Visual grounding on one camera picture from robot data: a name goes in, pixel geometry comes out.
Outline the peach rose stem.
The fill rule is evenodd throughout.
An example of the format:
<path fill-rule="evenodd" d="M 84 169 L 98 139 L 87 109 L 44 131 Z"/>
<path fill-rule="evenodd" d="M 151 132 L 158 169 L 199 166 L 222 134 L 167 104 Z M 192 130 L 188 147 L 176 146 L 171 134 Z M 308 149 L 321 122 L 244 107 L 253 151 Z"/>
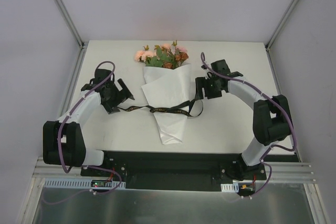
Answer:
<path fill-rule="evenodd" d="M 175 47 L 175 55 L 176 56 L 181 56 L 181 57 L 188 57 L 188 51 L 184 47 L 176 46 Z"/>
<path fill-rule="evenodd" d="M 151 51 L 149 45 L 143 46 L 142 50 L 138 50 L 134 55 L 134 61 L 142 62 L 146 66 L 150 66 L 152 59 L 156 58 L 156 52 Z"/>

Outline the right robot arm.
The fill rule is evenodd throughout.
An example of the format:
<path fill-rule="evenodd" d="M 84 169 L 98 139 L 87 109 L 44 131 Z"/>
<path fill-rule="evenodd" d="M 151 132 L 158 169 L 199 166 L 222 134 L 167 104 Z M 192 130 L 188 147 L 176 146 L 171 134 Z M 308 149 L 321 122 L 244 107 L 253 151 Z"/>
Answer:
<path fill-rule="evenodd" d="M 249 83 L 238 71 L 232 72 L 225 60 L 203 64 L 204 77 L 195 79 L 197 100 L 214 99 L 230 93 L 253 110 L 254 137 L 248 147 L 225 169 L 234 180 L 250 178 L 273 147 L 293 132 L 288 100 L 284 95 L 269 97 Z"/>

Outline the black printed ribbon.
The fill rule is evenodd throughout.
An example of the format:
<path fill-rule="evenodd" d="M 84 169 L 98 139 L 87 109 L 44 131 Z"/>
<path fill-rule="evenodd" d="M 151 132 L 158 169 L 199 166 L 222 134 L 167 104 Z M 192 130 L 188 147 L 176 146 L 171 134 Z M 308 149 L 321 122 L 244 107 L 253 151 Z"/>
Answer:
<path fill-rule="evenodd" d="M 192 109 L 194 107 L 196 103 L 196 100 L 193 99 L 191 101 L 185 101 L 179 105 L 173 106 L 173 107 L 153 107 L 150 105 L 144 105 L 144 106 L 136 106 L 136 105 L 132 105 L 128 108 L 121 108 L 118 107 L 119 110 L 125 111 L 125 112 L 132 112 L 135 110 L 139 110 L 139 109 L 144 109 L 147 108 L 149 109 L 150 113 L 166 113 L 166 114 L 180 114 L 180 115 L 184 115 L 187 116 L 189 118 L 195 118 L 200 116 L 203 111 L 204 111 L 204 105 L 202 103 L 201 106 L 201 110 L 197 113 L 197 114 L 192 114 Z"/>

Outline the pink rose stem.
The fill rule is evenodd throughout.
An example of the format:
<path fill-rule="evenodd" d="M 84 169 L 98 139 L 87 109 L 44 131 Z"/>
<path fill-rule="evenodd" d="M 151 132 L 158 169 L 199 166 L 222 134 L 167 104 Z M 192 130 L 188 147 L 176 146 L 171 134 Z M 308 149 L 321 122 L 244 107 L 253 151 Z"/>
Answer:
<path fill-rule="evenodd" d="M 177 46 L 177 40 L 174 40 L 171 44 L 164 43 L 162 45 L 154 46 L 154 53 L 158 59 L 175 59 L 175 53 L 173 49 Z"/>

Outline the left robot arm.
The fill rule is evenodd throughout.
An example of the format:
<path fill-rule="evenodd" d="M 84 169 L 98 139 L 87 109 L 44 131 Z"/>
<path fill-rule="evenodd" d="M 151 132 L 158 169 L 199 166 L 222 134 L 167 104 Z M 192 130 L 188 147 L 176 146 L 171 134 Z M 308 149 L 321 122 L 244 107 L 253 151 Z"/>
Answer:
<path fill-rule="evenodd" d="M 99 107 L 107 114 L 119 112 L 118 106 L 127 99 L 134 99 L 122 79 L 115 84 L 114 73 L 107 69 L 96 69 L 94 78 L 80 90 L 75 105 L 55 121 L 43 126 L 43 160 L 46 164 L 67 167 L 93 166 L 99 176 L 110 173 L 111 164 L 104 159 L 102 150 L 85 146 L 81 127 Z"/>

